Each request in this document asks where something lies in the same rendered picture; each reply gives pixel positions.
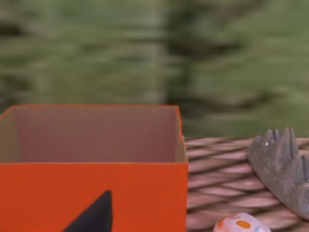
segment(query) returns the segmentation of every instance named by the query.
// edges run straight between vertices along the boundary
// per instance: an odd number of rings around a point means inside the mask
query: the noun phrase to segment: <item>dark gray object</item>
[[[309,154],[299,154],[293,128],[257,136],[247,149],[247,158],[269,191],[309,220]]]

